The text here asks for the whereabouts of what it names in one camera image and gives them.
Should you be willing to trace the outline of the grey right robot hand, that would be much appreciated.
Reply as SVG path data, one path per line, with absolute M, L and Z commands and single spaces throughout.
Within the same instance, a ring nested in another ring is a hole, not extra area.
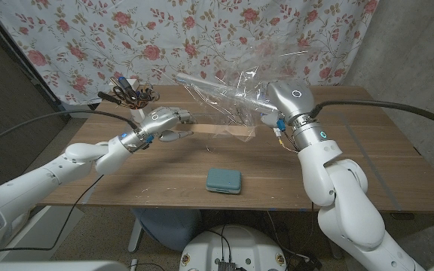
M 315 105 L 314 97 L 307 86 L 295 81 L 271 81 L 265 84 L 265 89 L 274 110 L 261 116 L 262 123 L 277 128 L 280 119 L 289 126 L 315 122 L 310 116 Z

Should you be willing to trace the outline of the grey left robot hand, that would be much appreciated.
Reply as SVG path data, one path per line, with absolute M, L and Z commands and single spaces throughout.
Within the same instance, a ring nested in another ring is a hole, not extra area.
M 196 120 L 190 111 L 179 107 L 159 107 L 150 112 L 140 123 L 138 135 L 147 142 L 151 137 L 161 142 L 173 142 L 193 134 L 192 131 L 174 132 L 171 129 L 179 123 L 194 124 Z

